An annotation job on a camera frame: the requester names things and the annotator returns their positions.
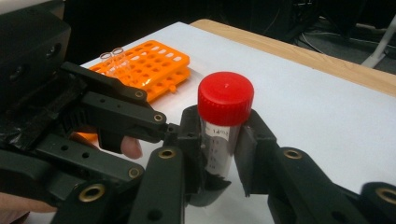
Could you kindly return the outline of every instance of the test tube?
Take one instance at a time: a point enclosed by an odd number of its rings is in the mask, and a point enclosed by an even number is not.
[[[227,177],[239,129],[250,116],[253,95],[250,81],[236,73],[218,72],[201,81],[198,87],[201,149],[207,158],[205,169],[210,174]]]
[[[122,48],[116,48],[111,51],[114,58],[114,64],[117,68],[123,67],[126,63],[124,50]]]
[[[104,67],[104,75],[113,77],[114,76],[113,55],[110,52],[105,52],[100,55],[100,59]]]

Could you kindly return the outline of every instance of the human finger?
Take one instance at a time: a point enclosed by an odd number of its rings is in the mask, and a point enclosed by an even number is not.
[[[0,210],[48,213],[55,212],[56,208],[47,203],[0,192]]]
[[[130,136],[124,136],[122,138],[120,148],[121,152],[131,159],[139,159],[143,156],[139,140]]]

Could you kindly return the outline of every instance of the centrifuge tube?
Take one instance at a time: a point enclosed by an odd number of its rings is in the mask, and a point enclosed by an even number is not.
[[[205,77],[198,87],[201,118],[201,149],[206,170],[227,177],[241,125],[248,119],[254,89],[236,73],[218,72]]]

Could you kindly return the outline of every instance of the test tube rack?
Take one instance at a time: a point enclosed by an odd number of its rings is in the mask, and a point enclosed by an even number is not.
[[[168,91],[176,92],[177,85],[190,76],[190,57],[155,40],[107,54],[111,55],[101,57],[90,69],[146,91],[149,103]]]

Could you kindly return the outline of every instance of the red screw cap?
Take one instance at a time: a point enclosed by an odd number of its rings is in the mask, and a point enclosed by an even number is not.
[[[236,126],[250,116],[253,85],[236,73],[217,72],[205,77],[198,87],[198,113],[219,126]]]

